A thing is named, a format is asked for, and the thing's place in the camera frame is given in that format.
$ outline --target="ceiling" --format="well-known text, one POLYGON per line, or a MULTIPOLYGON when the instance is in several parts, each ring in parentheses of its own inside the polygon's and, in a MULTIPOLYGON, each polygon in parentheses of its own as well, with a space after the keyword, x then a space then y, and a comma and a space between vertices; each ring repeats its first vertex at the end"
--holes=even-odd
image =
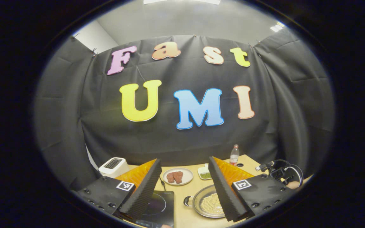
POLYGON ((201 35, 255 45, 274 33, 274 17, 238 0, 210 4, 168 0, 144 4, 134 0, 98 17, 77 31, 77 39, 103 52, 117 45, 169 35, 201 35))

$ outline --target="wooden table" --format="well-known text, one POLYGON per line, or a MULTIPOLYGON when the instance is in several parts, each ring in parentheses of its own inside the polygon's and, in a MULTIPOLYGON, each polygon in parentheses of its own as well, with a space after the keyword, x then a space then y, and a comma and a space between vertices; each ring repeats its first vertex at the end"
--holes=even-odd
MULTIPOLYGON (((252 175, 260 175, 261 171, 256 172, 255 167, 259 166, 260 164, 257 163, 255 160, 251 159, 247 155, 241 155, 239 156, 239 163, 243 163, 244 166, 240 167, 241 169, 245 170, 246 172, 249 172, 252 175)), ((129 165, 130 169, 133 169, 137 166, 129 165)), ((226 218, 207 218, 200 214, 198 214, 195 209, 191 206, 185 206, 183 204, 184 198, 187 196, 194 197, 195 194, 197 194, 198 191, 201 189, 213 185, 213 180, 202 180, 198 175, 198 168, 204 167, 204 164, 199 165, 192 165, 192 166, 163 166, 162 172, 161 172, 161 178, 163 179, 163 173, 166 172, 169 169, 172 168, 186 168, 191 170, 191 172, 194 174, 194 178, 186 185, 181 186, 174 186, 167 184, 167 180, 165 180, 165 189, 167 191, 173 191, 174 192, 174 228, 188 228, 188 227, 198 227, 198 228, 222 228, 222 227, 228 227, 230 225, 239 223, 230 221, 228 222, 226 218)), ((164 191, 164 188, 158 180, 155 190, 158 191, 164 191)), ((189 205, 192 205, 192 197, 190 198, 190 201, 188 202, 189 205)))

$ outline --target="white toaster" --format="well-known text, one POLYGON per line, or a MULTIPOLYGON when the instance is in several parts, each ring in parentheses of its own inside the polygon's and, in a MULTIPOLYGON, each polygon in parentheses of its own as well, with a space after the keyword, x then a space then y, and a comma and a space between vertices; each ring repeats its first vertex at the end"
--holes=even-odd
POLYGON ((101 165, 98 170, 103 176, 115 178, 128 172, 130 169, 124 158, 113 157, 101 165))

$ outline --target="pan handle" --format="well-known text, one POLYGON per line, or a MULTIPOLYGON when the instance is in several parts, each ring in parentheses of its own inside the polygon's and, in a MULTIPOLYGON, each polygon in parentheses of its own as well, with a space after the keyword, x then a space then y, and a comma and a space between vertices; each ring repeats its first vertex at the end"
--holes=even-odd
POLYGON ((190 196, 187 196, 185 199, 184 199, 184 205, 185 206, 192 206, 192 205, 188 205, 188 200, 189 200, 190 196))

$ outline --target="induction cooktop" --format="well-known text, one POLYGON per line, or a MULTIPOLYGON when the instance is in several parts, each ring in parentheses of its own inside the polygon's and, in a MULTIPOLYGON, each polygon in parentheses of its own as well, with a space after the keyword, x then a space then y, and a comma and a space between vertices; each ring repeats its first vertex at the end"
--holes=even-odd
POLYGON ((146 211, 135 223, 148 228, 173 228, 174 192, 154 191, 146 211))

